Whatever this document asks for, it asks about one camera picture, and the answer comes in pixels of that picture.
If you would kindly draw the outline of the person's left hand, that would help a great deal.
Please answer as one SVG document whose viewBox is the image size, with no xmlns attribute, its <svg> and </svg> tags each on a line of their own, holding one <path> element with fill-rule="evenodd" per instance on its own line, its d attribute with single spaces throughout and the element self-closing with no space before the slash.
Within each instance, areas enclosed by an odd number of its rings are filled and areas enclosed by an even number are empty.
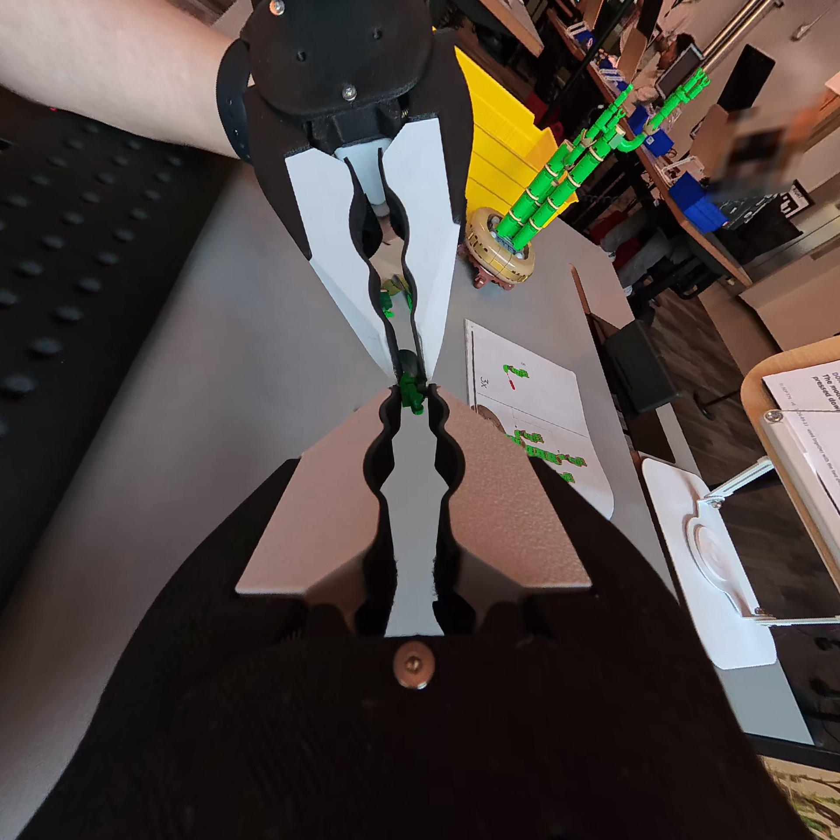
<svg viewBox="0 0 840 840">
<path fill-rule="evenodd" d="M 387 203 L 373 205 L 374 215 L 381 230 L 382 247 L 404 248 L 406 241 L 406 218 L 401 207 L 392 208 Z"/>
</svg>

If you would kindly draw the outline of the yellow plastic bin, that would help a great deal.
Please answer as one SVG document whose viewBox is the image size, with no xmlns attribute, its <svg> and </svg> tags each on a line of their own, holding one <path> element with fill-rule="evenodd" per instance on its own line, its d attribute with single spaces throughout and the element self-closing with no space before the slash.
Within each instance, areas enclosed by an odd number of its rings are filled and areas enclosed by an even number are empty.
<svg viewBox="0 0 840 840">
<path fill-rule="evenodd" d="M 459 47 L 456 57 L 471 99 L 474 140 L 465 189 L 470 216 L 481 207 L 504 214 L 558 149 L 551 129 Z"/>
</svg>

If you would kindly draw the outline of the person's left forearm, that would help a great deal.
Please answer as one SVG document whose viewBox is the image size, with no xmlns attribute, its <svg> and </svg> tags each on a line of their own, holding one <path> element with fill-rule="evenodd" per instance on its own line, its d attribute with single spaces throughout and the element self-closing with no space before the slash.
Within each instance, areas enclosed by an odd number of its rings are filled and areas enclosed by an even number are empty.
<svg viewBox="0 0 840 840">
<path fill-rule="evenodd" d="M 232 41 L 167 2 L 2 1 L 1 82 L 32 102 L 235 158 L 216 98 Z"/>
</svg>

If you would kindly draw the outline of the wooden sign board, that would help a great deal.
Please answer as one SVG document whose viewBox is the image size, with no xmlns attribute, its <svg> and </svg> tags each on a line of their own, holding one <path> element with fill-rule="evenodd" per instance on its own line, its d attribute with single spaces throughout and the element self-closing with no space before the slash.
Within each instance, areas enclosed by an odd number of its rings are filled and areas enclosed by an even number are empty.
<svg viewBox="0 0 840 840">
<path fill-rule="evenodd" d="M 838 337 L 777 353 L 756 364 L 746 374 L 740 391 L 742 407 L 766 455 L 823 563 L 835 577 L 839 562 L 838 514 L 829 511 L 829 496 L 819 487 L 817 477 L 809 470 L 802 453 L 796 451 L 794 437 L 784 421 L 768 419 L 768 413 L 777 411 L 778 407 L 763 378 L 837 362 L 838 358 Z"/>
</svg>

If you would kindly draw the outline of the wooden workbench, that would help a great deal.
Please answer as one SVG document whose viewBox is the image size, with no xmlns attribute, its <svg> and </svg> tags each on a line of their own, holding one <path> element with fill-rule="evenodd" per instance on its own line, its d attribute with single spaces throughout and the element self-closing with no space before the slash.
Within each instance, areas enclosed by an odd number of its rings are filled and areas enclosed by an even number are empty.
<svg viewBox="0 0 840 840">
<path fill-rule="evenodd" d="M 570 12 L 571 8 L 564 2 L 550 2 L 549 10 L 546 15 L 553 28 L 562 39 L 564 47 L 572 55 L 572 64 L 574 69 L 582 63 L 585 57 L 585 50 L 581 45 L 569 34 L 567 27 L 564 26 L 564 21 L 557 15 L 558 11 Z M 658 190 L 660 196 L 659 206 L 667 207 L 667 214 L 674 219 L 677 224 L 691 239 L 696 242 L 700 248 L 701 253 L 708 255 L 715 260 L 723 270 L 723 276 L 729 277 L 729 284 L 739 284 L 742 288 L 749 288 L 753 282 L 750 279 L 746 270 L 739 264 L 735 258 L 723 247 L 718 237 L 713 233 L 704 233 L 699 230 L 696 225 L 693 225 L 691 220 L 685 215 L 679 205 L 673 200 L 669 194 L 669 183 L 662 175 L 657 167 L 657 160 L 652 157 L 644 145 L 640 145 L 633 152 L 633 157 L 637 159 L 637 163 L 629 163 L 629 153 L 625 153 L 623 163 L 633 174 L 640 174 L 645 172 L 650 181 L 650 185 Z"/>
</svg>

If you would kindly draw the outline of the printed cardboard box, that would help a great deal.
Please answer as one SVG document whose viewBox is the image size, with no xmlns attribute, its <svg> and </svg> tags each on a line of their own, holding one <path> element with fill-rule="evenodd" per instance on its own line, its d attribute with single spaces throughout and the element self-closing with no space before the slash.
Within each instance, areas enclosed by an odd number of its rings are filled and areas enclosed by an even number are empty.
<svg viewBox="0 0 840 840">
<path fill-rule="evenodd" d="M 839 838 L 839 772 L 771 757 L 760 757 L 814 838 Z"/>
</svg>

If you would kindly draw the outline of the black rectangular panel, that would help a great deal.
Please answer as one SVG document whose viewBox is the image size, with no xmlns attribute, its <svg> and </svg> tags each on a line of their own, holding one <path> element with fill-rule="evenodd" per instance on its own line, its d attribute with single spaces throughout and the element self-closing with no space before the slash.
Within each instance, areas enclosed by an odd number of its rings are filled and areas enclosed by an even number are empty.
<svg viewBox="0 0 840 840">
<path fill-rule="evenodd" d="M 751 109 L 775 64 L 775 60 L 761 50 L 745 45 L 719 95 L 717 105 L 728 113 Z"/>
</svg>

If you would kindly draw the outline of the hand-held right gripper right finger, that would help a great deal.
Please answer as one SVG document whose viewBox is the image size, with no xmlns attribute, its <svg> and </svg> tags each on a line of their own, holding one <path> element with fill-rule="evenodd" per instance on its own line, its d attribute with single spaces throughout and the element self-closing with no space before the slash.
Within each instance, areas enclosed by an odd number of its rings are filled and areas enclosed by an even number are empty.
<svg viewBox="0 0 840 840">
<path fill-rule="evenodd" d="M 446 489 L 434 558 L 434 615 L 472 634 L 493 607 L 588 592 L 590 576 L 526 451 L 439 385 L 427 392 L 434 467 Z"/>
</svg>

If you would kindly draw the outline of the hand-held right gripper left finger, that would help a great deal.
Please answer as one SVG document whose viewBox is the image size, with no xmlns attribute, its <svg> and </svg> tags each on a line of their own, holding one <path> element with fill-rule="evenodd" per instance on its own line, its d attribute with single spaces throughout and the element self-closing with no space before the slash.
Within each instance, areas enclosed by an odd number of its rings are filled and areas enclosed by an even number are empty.
<svg viewBox="0 0 840 840">
<path fill-rule="evenodd" d="M 357 634 L 384 635 L 397 571 L 382 488 L 395 467 L 402 409 L 394 385 L 302 454 L 236 584 L 238 595 L 334 606 Z"/>
</svg>

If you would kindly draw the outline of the blue storage bin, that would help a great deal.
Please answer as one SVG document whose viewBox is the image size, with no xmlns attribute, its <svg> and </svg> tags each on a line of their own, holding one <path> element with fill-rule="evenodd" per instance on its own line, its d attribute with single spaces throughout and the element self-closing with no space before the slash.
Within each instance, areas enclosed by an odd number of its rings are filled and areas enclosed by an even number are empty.
<svg viewBox="0 0 840 840">
<path fill-rule="evenodd" d="M 628 118 L 628 127 L 631 134 L 636 137 L 643 133 L 645 124 L 651 114 L 643 104 L 636 105 L 636 108 Z M 659 128 L 655 132 L 645 136 L 643 148 L 654 158 L 667 155 L 674 149 L 674 142 L 667 132 Z"/>
<path fill-rule="evenodd" d="M 668 189 L 668 195 L 682 214 L 702 234 L 709 234 L 729 224 L 728 217 L 708 197 L 692 174 L 685 172 Z"/>
</svg>

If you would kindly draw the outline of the green lego bamboo plant model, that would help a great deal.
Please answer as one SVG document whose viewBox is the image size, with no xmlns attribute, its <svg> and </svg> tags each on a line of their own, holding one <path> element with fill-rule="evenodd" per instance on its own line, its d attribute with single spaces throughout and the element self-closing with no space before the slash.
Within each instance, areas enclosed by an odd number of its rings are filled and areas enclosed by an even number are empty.
<svg viewBox="0 0 840 840">
<path fill-rule="evenodd" d="M 474 286 L 494 282 L 509 290 L 529 279 L 536 265 L 533 239 L 562 213 L 604 159 L 615 151 L 633 152 L 673 111 L 696 99 L 709 81 L 707 73 L 697 68 L 647 119 L 643 133 L 632 139 L 622 127 L 623 105 L 633 91 L 633 86 L 627 86 L 573 143 L 563 142 L 506 213 L 487 206 L 472 213 L 462 249 L 477 268 Z"/>
</svg>

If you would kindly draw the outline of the small green lego piece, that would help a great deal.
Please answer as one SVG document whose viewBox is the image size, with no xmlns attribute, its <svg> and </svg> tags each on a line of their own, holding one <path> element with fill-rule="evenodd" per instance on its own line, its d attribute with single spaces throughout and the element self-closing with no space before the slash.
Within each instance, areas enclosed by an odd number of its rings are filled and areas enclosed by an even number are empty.
<svg viewBox="0 0 840 840">
<path fill-rule="evenodd" d="M 398 382 L 402 407 L 409 408 L 413 415 L 424 414 L 424 402 L 427 392 L 427 379 L 423 363 L 414 351 L 399 349 L 398 360 L 401 376 Z"/>
</svg>

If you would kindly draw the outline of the lego instruction booklet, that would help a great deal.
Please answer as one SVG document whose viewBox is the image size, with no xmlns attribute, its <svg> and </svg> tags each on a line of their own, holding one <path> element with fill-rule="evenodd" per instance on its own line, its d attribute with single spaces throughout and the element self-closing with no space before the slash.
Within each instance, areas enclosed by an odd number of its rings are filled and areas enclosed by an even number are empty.
<svg viewBox="0 0 840 840">
<path fill-rule="evenodd" d="M 606 519 L 614 496 L 572 371 L 465 320 L 468 404 L 540 459 Z"/>
</svg>

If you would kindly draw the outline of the black studded mat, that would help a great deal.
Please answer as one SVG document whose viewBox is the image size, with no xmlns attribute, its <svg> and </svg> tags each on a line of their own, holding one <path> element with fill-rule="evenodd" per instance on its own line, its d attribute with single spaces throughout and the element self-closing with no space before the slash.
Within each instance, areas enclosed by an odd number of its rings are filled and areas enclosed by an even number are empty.
<svg viewBox="0 0 840 840">
<path fill-rule="evenodd" d="M 234 167 L 2 89 L 5 608 Z"/>
</svg>

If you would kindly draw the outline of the black power box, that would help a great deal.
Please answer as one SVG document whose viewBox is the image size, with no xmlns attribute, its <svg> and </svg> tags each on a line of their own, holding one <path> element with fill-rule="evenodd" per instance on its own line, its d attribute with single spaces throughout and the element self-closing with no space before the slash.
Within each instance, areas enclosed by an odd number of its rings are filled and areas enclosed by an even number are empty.
<svg viewBox="0 0 840 840">
<path fill-rule="evenodd" d="M 602 349 L 618 394 L 636 415 L 673 403 L 680 391 L 639 320 L 605 339 Z"/>
</svg>

